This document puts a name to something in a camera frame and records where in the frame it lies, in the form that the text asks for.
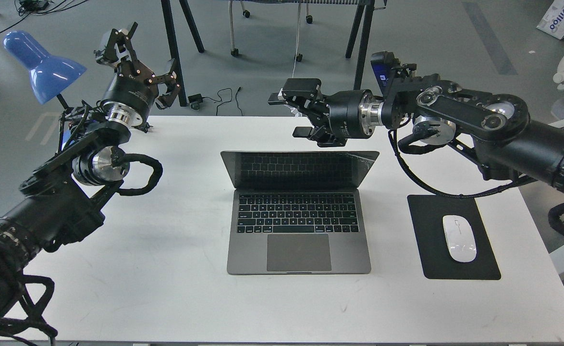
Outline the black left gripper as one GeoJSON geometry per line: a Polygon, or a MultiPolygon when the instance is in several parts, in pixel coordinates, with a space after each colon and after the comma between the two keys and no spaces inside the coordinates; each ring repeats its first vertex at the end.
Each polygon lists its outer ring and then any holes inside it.
{"type": "Polygon", "coordinates": [[[169,71],[156,76],[141,61],[137,61],[132,37],[138,27],[133,22],[130,28],[111,29],[95,50],[95,61],[100,65],[118,65],[100,104],[107,120],[126,127],[145,127],[153,103],[158,109],[173,105],[181,92],[177,81],[177,59],[168,61],[169,71]],[[166,92],[159,95],[158,85],[165,85],[166,92]]]}

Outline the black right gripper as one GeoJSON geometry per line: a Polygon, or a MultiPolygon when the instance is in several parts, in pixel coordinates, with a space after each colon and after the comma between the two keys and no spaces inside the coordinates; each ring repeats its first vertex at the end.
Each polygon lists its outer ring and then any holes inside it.
{"type": "Polygon", "coordinates": [[[344,146],[348,139],[368,139],[381,126],[383,98],[368,89],[341,91],[324,97],[321,79],[291,77],[279,92],[273,92],[269,105],[284,105],[294,116],[314,112],[312,126],[298,126],[293,137],[306,138],[320,147],[344,146]]]}

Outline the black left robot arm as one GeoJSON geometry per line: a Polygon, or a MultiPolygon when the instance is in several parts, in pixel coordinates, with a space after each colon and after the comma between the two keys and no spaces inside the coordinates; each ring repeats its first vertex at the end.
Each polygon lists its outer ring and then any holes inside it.
{"type": "Polygon", "coordinates": [[[115,75],[94,106],[68,107],[61,96],[84,74],[84,66],[49,54],[25,31],[5,36],[5,49],[29,70],[37,100],[56,97],[64,111],[56,155],[23,181],[19,190],[25,199],[0,217],[0,336],[18,339],[35,328],[54,345],[58,333],[43,317],[54,282],[25,274],[25,267],[41,250],[52,253],[80,242],[102,226],[101,210],[113,195],[144,195],[161,179],[158,160],[120,147],[132,128],[148,130],[153,105],[170,107],[181,90],[176,59],[160,76],[137,59],[132,45],[137,26],[111,29],[95,51],[96,62],[111,66],[115,75]]]}

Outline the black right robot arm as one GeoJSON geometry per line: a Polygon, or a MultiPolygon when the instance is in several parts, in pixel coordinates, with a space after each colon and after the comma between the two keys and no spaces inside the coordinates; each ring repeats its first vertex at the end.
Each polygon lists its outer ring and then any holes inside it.
{"type": "MultiPolygon", "coordinates": [[[[403,160],[402,153],[425,155],[451,147],[473,162],[484,180],[508,184],[473,194],[486,197],[535,180],[564,193],[564,129],[530,118],[525,101],[510,94],[461,88],[434,73],[416,76],[392,52],[372,54],[370,63],[381,96],[368,89],[321,92],[317,78],[289,78],[270,105],[284,104],[306,116],[311,126],[293,136],[320,147],[342,147],[350,138],[368,139],[377,126],[388,138],[401,169],[418,186],[438,196],[403,160]]],[[[564,203],[548,212],[550,226],[564,236],[564,203]]]]}

